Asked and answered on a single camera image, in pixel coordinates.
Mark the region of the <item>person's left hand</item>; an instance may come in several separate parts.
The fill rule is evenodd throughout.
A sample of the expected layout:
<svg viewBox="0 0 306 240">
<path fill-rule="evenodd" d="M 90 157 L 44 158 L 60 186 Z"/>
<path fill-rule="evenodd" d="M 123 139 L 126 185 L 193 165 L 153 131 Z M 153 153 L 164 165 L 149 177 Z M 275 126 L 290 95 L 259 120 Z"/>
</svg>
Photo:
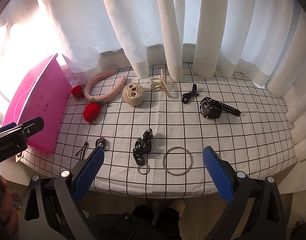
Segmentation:
<svg viewBox="0 0 306 240">
<path fill-rule="evenodd" d="M 7 190 L 7 181 L 0 176 L 0 186 L 2 189 L 2 198 L 0 204 L 0 219 L 5 223 L 5 230 L 12 237 L 18 239 L 18 213 L 13 208 L 12 195 Z"/>
</svg>

